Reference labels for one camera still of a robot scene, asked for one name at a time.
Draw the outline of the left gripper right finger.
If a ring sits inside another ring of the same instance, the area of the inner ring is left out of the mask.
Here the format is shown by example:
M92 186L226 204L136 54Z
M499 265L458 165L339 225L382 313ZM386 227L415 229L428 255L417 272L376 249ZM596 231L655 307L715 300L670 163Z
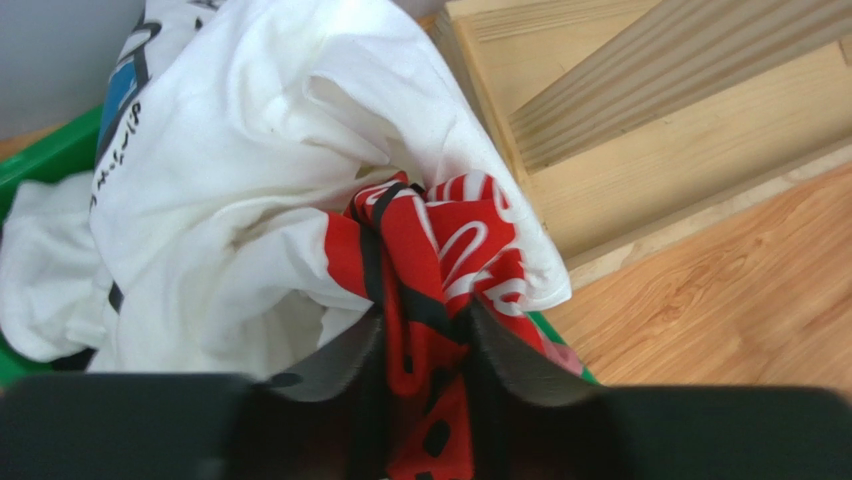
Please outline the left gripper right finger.
M472 352L511 396L535 407L561 408L599 393L598 386L546 358L501 324L481 296L471 300L469 313Z

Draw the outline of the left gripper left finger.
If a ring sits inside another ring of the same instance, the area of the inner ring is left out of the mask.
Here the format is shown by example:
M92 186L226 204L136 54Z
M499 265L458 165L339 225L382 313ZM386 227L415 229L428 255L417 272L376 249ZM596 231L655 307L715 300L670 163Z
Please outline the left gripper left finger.
M325 403L363 387L385 383L384 317L367 312L342 334L294 366L256 385L256 390L294 403Z

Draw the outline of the white t-shirt red print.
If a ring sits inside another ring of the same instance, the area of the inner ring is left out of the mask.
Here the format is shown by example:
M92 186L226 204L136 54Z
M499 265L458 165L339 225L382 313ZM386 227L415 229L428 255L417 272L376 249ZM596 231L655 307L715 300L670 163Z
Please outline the white t-shirt red print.
M239 479L470 479L469 302L544 355L554 244L421 27L393 1L219 1L101 147L90 227L123 295L104 374L252 386ZM384 317L385 383L256 390Z

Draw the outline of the dusty pink t-shirt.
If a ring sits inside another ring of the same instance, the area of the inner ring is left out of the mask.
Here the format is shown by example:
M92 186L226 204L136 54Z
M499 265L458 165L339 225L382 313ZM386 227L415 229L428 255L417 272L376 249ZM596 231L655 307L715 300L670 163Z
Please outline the dusty pink t-shirt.
M577 377L583 377L586 368L576 352L566 344L549 338L542 340L544 355L553 363Z

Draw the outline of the white t-shirt blue print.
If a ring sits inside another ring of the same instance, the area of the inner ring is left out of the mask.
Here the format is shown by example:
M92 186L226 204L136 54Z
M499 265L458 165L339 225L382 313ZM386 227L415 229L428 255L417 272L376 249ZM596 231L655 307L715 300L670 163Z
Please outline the white t-shirt blue print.
M101 124L71 137L47 160L99 160L115 120L162 74L221 7L219 1L148 1L109 78ZM123 295L90 228L93 174L18 184L2 230L1 382L50 370L85 370L115 321Z

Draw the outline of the green plastic bin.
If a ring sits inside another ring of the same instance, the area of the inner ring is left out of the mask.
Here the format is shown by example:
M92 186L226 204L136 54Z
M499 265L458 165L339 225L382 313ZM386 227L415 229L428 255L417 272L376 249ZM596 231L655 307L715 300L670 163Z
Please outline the green plastic bin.
M2 224L13 203L18 185L26 180L58 182L89 170L93 164L100 129L102 106L97 106L54 130L33 132L40 137L1 160ZM567 346L541 312L528 312L539 331L555 344ZM50 364L25 359L15 352L1 333L1 390L25 376L52 371Z

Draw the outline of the wooden rack base tray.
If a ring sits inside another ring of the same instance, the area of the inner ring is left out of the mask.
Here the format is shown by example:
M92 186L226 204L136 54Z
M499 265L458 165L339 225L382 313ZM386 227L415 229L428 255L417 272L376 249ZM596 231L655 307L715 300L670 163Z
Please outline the wooden rack base tray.
M851 162L851 32L543 169L510 117L661 1L452 1L423 22L581 288Z

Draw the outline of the wooden rack right post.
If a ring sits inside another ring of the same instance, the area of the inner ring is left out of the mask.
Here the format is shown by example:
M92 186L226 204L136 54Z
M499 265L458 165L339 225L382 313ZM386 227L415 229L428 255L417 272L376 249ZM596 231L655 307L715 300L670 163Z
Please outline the wooden rack right post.
M661 1L510 117L543 169L849 35L848 1Z

